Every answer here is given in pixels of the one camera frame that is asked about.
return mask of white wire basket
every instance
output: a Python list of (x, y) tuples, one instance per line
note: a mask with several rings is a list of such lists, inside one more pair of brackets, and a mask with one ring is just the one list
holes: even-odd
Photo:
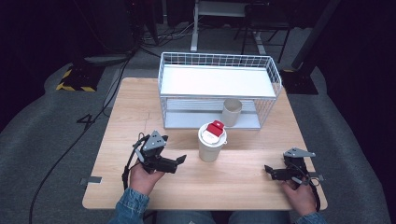
[(164, 52), (158, 88), (165, 129), (197, 129), (221, 120), (223, 103), (242, 111), (233, 129), (260, 129), (282, 90), (269, 56)]

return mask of beige cup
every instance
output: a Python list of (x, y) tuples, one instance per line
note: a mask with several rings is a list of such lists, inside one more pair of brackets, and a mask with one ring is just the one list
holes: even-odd
[(242, 103), (238, 99), (227, 99), (221, 114), (221, 122), (227, 127), (233, 127), (242, 111)]
[(227, 133), (224, 130), (224, 134), (220, 137), (219, 141), (214, 144), (207, 143), (203, 137), (202, 133), (206, 130), (209, 123), (204, 124), (198, 131), (198, 143), (199, 143), (199, 157), (202, 161), (215, 161), (222, 149), (222, 147), (227, 144)]

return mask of cable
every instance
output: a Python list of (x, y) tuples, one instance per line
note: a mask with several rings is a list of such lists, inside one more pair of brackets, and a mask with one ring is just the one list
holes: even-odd
[[(105, 113), (105, 109), (107, 108), (107, 106), (110, 104), (111, 100), (112, 100), (112, 99), (114, 98), (114, 96), (116, 95), (117, 89), (119, 88), (120, 82), (122, 81), (122, 75), (123, 75), (124, 69), (125, 69), (126, 65), (128, 64), (128, 62), (131, 60), (131, 58), (129, 58), (127, 61), (125, 61), (125, 63), (124, 63), (124, 64), (122, 65), (122, 67), (120, 68), (119, 76), (118, 76), (118, 77), (116, 78), (116, 80), (114, 80), (114, 82), (111, 84), (110, 89), (108, 90), (107, 95), (106, 95), (106, 97), (105, 97), (105, 100), (103, 101), (102, 113), (103, 113), (106, 117), (108, 117), (108, 118), (109, 118), (110, 116), (107, 115), (107, 114)], [(117, 83), (116, 89), (113, 91), (113, 94), (111, 95), (110, 99), (107, 101), (107, 104), (105, 104), (106, 99), (107, 99), (107, 96), (110, 94), (111, 90), (112, 90), (113, 87), (114, 87), (114, 84), (115, 84), (117, 81), (118, 81), (118, 83)]]
[[(130, 57), (128, 58), (128, 60), (122, 65), (121, 70), (120, 70), (121, 74), (123, 74), (126, 65), (132, 59), (133, 56), (134, 56), (134, 53), (131, 54)], [(93, 121), (91, 123), (89, 123), (89, 126), (78, 136), (78, 138), (72, 143), (72, 145), (66, 150), (66, 152), (52, 165), (52, 167), (47, 172), (46, 176), (41, 180), (41, 183), (38, 186), (37, 190), (35, 191), (35, 196), (33, 197), (33, 200), (32, 200), (32, 202), (30, 204), (29, 224), (33, 223), (33, 210), (34, 210), (34, 207), (35, 207), (35, 200), (36, 200), (36, 198), (38, 196), (38, 193), (40, 192), (41, 188), (44, 186), (44, 183), (47, 181), (48, 177), (50, 176), (52, 171), (56, 168), (56, 166), (59, 164), (59, 162), (70, 152), (70, 150), (76, 145), (76, 143), (82, 138), (82, 136), (91, 128), (91, 126), (96, 122), (96, 120), (99, 118), (99, 116), (104, 112), (105, 108), (110, 104), (111, 99), (114, 97), (114, 95), (115, 95), (115, 92), (113, 93), (113, 95), (111, 96), (111, 98), (107, 102), (107, 104), (105, 106), (103, 106), (101, 111), (95, 116)]]

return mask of black equipment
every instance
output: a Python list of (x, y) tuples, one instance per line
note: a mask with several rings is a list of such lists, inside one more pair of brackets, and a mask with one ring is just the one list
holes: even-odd
[(286, 169), (274, 170), (272, 167), (264, 165), (265, 172), (270, 174), (273, 180), (293, 180), (298, 184), (297, 188), (302, 184), (309, 184), (317, 200), (317, 211), (319, 211), (320, 198), (318, 196), (317, 185), (312, 182), (312, 179), (322, 181), (323, 177), (322, 175), (311, 177), (313, 174), (306, 170), (304, 157), (316, 157), (316, 154), (294, 147), (283, 153)]
[(161, 171), (165, 173), (176, 172), (177, 166), (186, 160), (187, 155), (181, 156), (177, 158), (175, 161), (166, 159), (161, 156), (161, 152), (166, 146), (166, 141), (168, 140), (168, 136), (161, 136), (157, 131), (154, 131), (151, 135), (146, 135), (133, 145), (134, 149), (132, 151), (131, 157), (128, 160), (128, 163), (124, 167), (124, 173), (122, 174), (122, 182), (124, 189), (128, 188), (128, 175), (130, 172), (130, 164), (132, 157), (136, 153), (139, 162), (142, 163), (143, 168), (150, 174), (153, 171)]

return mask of black cable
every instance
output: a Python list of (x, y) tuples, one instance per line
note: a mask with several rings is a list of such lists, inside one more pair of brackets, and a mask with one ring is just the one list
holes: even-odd
[[(109, 115), (107, 115), (105, 113), (105, 109), (106, 107), (110, 104), (111, 100), (114, 98), (114, 96), (116, 95), (117, 89), (120, 87), (120, 82), (122, 81), (122, 75), (123, 72), (125, 70), (126, 65), (128, 64), (128, 62), (131, 60), (133, 56), (131, 56), (127, 61), (125, 61), (125, 63), (122, 65), (122, 67), (120, 68), (120, 72), (119, 72), (119, 76), (116, 78), (116, 80), (114, 80), (114, 82), (111, 84), (110, 89), (107, 92), (107, 95), (105, 97), (105, 100), (103, 101), (103, 107), (102, 107), (102, 113), (106, 116), (106, 117), (110, 117)], [(113, 91), (113, 94), (111, 95), (110, 99), (107, 101), (107, 104), (105, 104), (105, 101), (107, 99), (107, 96), (110, 94), (111, 90), (113, 89), (114, 84), (117, 83), (116, 89)]]
[[(122, 65), (121, 68), (121, 73), (123, 73), (126, 65), (128, 64), (128, 62), (131, 60), (131, 58), (134, 55), (131, 54), (130, 57), (128, 58), (128, 60), (125, 62), (125, 64)], [(44, 183), (47, 181), (48, 177), (50, 176), (50, 174), (52, 173), (52, 171), (56, 168), (56, 166), (59, 164), (59, 162), (70, 152), (70, 150), (76, 145), (76, 143), (82, 138), (82, 136), (91, 128), (91, 126), (96, 122), (96, 120), (99, 118), (99, 116), (103, 113), (103, 111), (105, 110), (105, 108), (110, 104), (111, 99), (107, 102), (107, 104), (105, 106), (102, 107), (101, 111), (95, 116), (95, 118), (93, 119), (93, 121), (91, 123), (89, 123), (88, 127), (78, 136), (78, 138), (72, 143), (72, 145), (66, 150), (66, 152), (52, 165), (52, 167), (49, 169), (49, 171), (47, 172), (46, 176), (42, 179), (40, 185), (38, 186), (37, 190), (35, 191), (35, 196), (33, 197), (33, 200), (30, 204), (30, 210), (29, 210), (29, 224), (33, 223), (33, 210), (35, 207), (35, 200), (38, 196), (38, 193), (40, 192), (41, 188), (44, 186)]]
[(149, 134), (145, 136), (143, 133), (140, 133), (137, 138), (138, 138), (138, 140), (133, 145), (134, 148), (132, 149), (131, 156), (129, 157), (129, 160), (126, 163), (126, 165), (124, 166), (124, 171), (123, 171), (123, 173), (121, 175), (122, 185), (123, 185), (124, 190), (126, 190), (128, 188), (128, 175), (129, 175), (129, 172), (131, 171), (132, 168), (134, 168), (139, 163), (138, 162), (137, 164), (135, 164), (134, 166), (129, 168), (129, 166), (131, 164), (131, 161), (132, 161), (132, 158), (134, 157), (134, 153), (137, 150), (137, 148), (140, 147), (140, 145), (142, 145), (142, 142), (146, 142), (149, 139)]

